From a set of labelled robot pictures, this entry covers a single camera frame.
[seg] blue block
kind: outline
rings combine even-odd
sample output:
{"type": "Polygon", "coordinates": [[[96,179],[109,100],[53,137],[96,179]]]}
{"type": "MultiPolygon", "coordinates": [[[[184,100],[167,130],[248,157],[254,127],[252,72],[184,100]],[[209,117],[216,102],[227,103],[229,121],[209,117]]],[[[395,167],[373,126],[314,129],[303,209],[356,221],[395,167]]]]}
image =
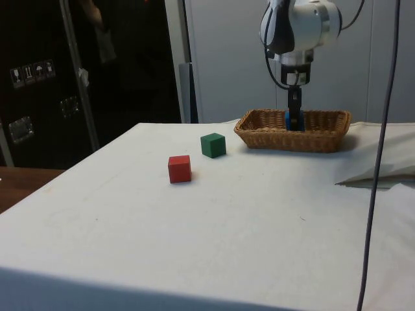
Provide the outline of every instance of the blue block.
{"type": "MultiPolygon", "coordinates": [[[[290,112],[285,112],[285,126],[287,127],[287,131],[291,131],[291,121],[290,121],[290,112]]],[[[299,132],[305,132],[305,125],[304,125],[304,113],[300,112],[300,129],[299,132]]]]}

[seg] black cable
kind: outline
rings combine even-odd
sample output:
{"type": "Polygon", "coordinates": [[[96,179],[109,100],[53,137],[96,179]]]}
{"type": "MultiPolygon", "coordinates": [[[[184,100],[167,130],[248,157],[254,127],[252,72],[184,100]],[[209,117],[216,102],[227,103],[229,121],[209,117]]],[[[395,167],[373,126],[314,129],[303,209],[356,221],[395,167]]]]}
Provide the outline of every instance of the black cable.
{"type": "Polygon", "coordinates": [[[355,17],[351,20],[350,23],[348,23],[346,26],[344,26],[342,28],[342,30],[346,30],[347,28],[349,28],[350,26],[352,26],[357,21],[357,18],[360,16],[360,14],[362,12],[362,9],[363,9],[363,6],[364,6],[364,2],[365,2],[365,0],[362,0],[361,5],[360,5],[360,7],[359,7],[359,9],[358,9],[355,17]]]}
{"type": "Polygon", "coordinates": [[[396,62],[397,62],[397,50],[399,47],[399,19],[401,11],[401,0],[396,0],[396,12],[395,12],[395,29],[394,29],[394,48],[392,55],[392,66],[390,69],[389,84],[387,89],[387,96],[385,100],[385,108],[383,110],[383,120],[381,128],[381,136],[379,139],[379,147],[377,150],[377,158],[375,165],[375,174],[373,176],[373,187],[372,195],[370,197],[370,208],[368,216],[368,226],[366,228],[366,242],[364,245],[364,260],[363,260],[363,272],[362,272],[362,284],[361,292],[359,296],[359,303],[357,305],[357,311],[361,311],[364,301],[364,293],[366,291],[366,281],[368,278],[368,265],[369,265],[369,252],[370,252],[370,237],[372,235],[372,224],[374,220],[375,212],[375,201],[376,201],[376,192],[377,192],[377,183],[379,181],[379,171],[381,168],[383,146],[385,144],[385,135],[386,135],[386,125],[388,124],[388,115],[389,115],[389,106],[390,98],[392,97],[392,90],[394,88],[395,72],[396,72],[396,62]]]}
{"type": "Polygon", "coordinates": [[[268,58],[268,43],[267,43],[267,40],[268,40],[268,31],[269,31],[269,28],[270,28],[271,18],[272,18],[272,13],[273,13],[273,12],[274,12],[274,9],[272,9],[272,8],[271,8],[270,15],[268,16],[267,27],[265,28],[265,38],[264,38],[265,61],[267,62],[268,72],[270,73],[270,76],[271,76],[271,78],[273,79],[274,83],[275,83],[278,87],[280,87],[280,88],[282,88],[282,89],[284,89],[284,90],[288,91],[288,89],[289,89],[289,88],[288,88],[288,87],[286,87],[286,86],[283,86],[282,84],[280,84],[280,83],[277,81],[277,79],[276,79],[276,77],[274,76],[274,74],[272,73],[271,66],[270,66],[270,60],[269,60],[269,58],[268,58]]]}

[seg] wicker basket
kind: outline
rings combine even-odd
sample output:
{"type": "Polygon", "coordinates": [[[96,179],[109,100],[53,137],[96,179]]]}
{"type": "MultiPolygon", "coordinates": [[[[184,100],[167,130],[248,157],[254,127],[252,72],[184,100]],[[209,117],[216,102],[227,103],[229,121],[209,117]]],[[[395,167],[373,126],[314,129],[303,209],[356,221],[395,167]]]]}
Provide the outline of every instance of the wicker basket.
{"type": "Polygon", "coordinates": [[[340,148],[350,121],[348,111],[305,111],[305,132],[291,132],[284,110],[256,109],[238,122],[235,133],[249,148],[330,153],[340,148]]]}

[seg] sticker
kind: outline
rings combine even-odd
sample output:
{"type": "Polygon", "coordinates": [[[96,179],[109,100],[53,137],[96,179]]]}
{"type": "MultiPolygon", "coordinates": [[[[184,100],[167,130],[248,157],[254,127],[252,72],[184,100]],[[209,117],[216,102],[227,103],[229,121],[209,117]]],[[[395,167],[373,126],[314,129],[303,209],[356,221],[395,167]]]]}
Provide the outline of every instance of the sticker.
{"type": "Polygon", "coordinates": [[[20,68],[13,68],[10,70],[10,75],[12,76],[13,87],[18,89],[19,87],[25,86],[25,80],[21,74],[20,68]]]}
{"type": "Polygon", "coordinates": [[[42,81],[46,79],[46,69],[45,63],[39,62],[33,65],[34,75],[36,76],[36,81],[42,81]]]}
{"type": "Polygon", "coordinates": [[[26,84],[32,84],[36,82],[32,65],[23,66],[21,70],[23,71],[23,76],[25,77],[26,84]]]}
{"type": "Polygon", "coordinates": [[[45,72],[47,78],[53,78],[56,76],[56,72],[54,70],[54,65],[52,60],[45,61],[45,72]]]}

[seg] white wall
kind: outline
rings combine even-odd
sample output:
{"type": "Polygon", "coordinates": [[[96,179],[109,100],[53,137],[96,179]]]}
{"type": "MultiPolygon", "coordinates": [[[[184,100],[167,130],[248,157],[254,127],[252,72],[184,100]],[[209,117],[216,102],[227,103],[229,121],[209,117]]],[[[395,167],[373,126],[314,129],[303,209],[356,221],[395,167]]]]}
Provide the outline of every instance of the white wall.
{"type": "Polygon", "coordinates": [[[265,4],[258,0],[186,0],[200,122],[275,108],[259,39],[265,4]]]}
{"type": "MultiPolygon", "coordinates": [[[[360,0],[334,0],[344,24],[360,0]]],[[[202,122],[241,117],[252,108],[287,107],[287,94],[268,76],[259,23],[265,4],[258,0],[186,0],[196,97],[202,122]]],[[[366,0],[356,24],[338,41],[315,50],[311,83],[303,88],[304,109],[347,109],[354,121],[378,121],[392,54],[393,0],[366,0]]],[[[414,78],[415,43],[411,12],[415,2],[403,0],[397,83],[391,121],[415,122],[409,84],[414,78]]]]}
{"type": "MultiPolygon", "coordinates": [[[[401,1],[399,52],[390,103],[390,122],[415,122],[415,1],[401,1]]],[[[392,57],[395,1],[375,0],[373,7],[372,57],[368,120],[379,122],[385,103],[392,57]]]]}

